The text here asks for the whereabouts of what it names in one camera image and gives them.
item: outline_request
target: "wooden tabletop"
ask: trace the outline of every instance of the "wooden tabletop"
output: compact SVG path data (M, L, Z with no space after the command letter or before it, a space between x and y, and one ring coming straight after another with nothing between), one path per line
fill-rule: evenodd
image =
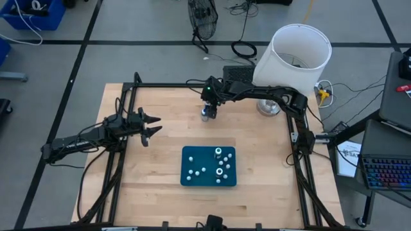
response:
M114 100L120 97L121 87L121 83L106 85L97 121L115 113ZM319 116L314 95L309 105ZM244 99L227 102L218 108L215 120L205 123L200 118L203 106L200 96L189 89L137 89L135 110L143 107L148 115L160 117L161 121L151 126L162 125L163 129L147 148L142 147L139 136L129 138L114 224L158 227L169 221L171 227L193 227L213 214L223 217L224 225L231 228L254 228L256 223L264 228L303 228L295 171L285 163L292 151L284 112L264 117L256 110L256 100ZM307 116L310 129L322 131L321 124L311 114ZM180 185L184 146L234 146L237 186ZM314 150L328 155L325 145L316 145ZM89 154L87 163L96 155ZM107 156L99 158L85 176L82 215L101 193ZM329 160L312 155L311 166L319 198L335 219L344 223ZM315 224L311 200L308 195L306 198L311 224ZM107 220L110 203L111 196L103 220Z

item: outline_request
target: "black floor line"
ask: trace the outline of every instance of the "black floor line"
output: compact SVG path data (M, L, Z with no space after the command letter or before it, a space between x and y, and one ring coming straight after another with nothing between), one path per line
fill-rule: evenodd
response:
M390 25L388 24L387 18L385 18L385 15L383 13L383 10L381 9L378 0L372 0L372 3L374 4L375 10L377 11L378 17L381 20L381 23L384 27L385 32L387 33L388 38L390 39L391 44L394 45L395 51L401 51L399 47L396 46L398 44L397 40L394 37L394 34L392 33Z
M39 40L21 40L24 42L38 43ZM207 46L231 46L233 41L205 41ZM248 41L255 46L268 46L269 41ZM82 40L43 40L44 45L82 45ZM171 41L127 41L127 40L89 40L87 45L103 46L193 46L190 40ZM332 42L332 47L358 47L358 48L383 48L393 47L399 51L401 47L411 47L410 43L389 43L389 42Z
M100 11L100 6L102 4L103 0L99 0L96 3L96 7L94 9L94 12L92 14L89 26L87 27L87 31L84 35L84 39L82 42L82 46L80 47L80 50L78 52L76 61L74 62L73 69L71 70L70 77L67 81L66 89L64 90L62 100L60 102L60 105L58 106L57 114L55 116L55 119L53 121L53 125L51 126L49 136L47 138L47 143L50 143L57 134L58 127L60 126L61 120L63 118L64 110L66 109L67 102L69 100L69 96L71 93L71 89L73 88L74 81L77 77L78 70L80 68L80 65L82 63L84 53L85 53L85 48L87 47L87 42L90 39L92 29L96 23L96 19L98 16L98 13ZM27 195L24 199L23 205L21 207L19 216L17 217L17 221L15 223L14 229L22 229L24 227L24 224L26 222L27 216L30 211L31 204L33 203L37 188L39 187L41 177L44 172L46 164L42 159L40 158L39 163L37 164L37 168L35 171L35 174L33 176L33 179L31 180L30 187L28 189Z

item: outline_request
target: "blue bin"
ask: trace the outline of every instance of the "blue bin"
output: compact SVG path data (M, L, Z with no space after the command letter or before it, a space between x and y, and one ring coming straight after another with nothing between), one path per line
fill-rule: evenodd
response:
M0 38L0 65L3 64L8 52L10 51L10 45L6 41Z
M47 4L49 15L47 17L23 15L23 19L33 28L40 30L56 30L64 12L66 11L62 0L38 0L40 5ZM21 10L31 7L31 0L17 0ZM7 0L0 11L0 17L4 18L16 30L29 30L30 28L21 20L20 15L9 14L15 5L14 0Z

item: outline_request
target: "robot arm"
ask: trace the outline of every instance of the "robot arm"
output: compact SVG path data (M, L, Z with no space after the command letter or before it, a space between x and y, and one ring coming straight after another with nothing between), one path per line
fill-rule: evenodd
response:
M139 108L138 113L132 112L128 120L119 114L110 115L89 132L80 132L78 135L54 139L50 144L43 145L41 148L42 158L46 163L53 164L68 154L100 146L106 148L107 151L119 151L121 149L121 146L118 145L119 142L129 135L135 134L141 134L141 143L147 147L148 139L162 126L146 128L145 124L160 120L160 118L146 115L143 108Z
M306 109L308 99L291 87L257 87L239 81L220 82L215 77L207 79L201 93L205 101L205 116L215 119L217 106L226 101L239 101L245 98L269 99L275 101L287 115L295 120L297 127L297 149L303 154L311 154L315 136L308 129Z

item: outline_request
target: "paper sheet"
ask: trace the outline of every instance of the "paper sheet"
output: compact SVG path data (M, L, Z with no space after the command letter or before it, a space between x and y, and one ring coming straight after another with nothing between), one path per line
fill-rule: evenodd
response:
M350 141L345 141L342 144L338 145L338 149L341 151L341 154L350 161L351 163L357 165L358 163L358 154L361 151L361 144L357 144ZM350 163L347 163L341 155L336 151L337 154L337 174L340 176L354 177L356 168Z

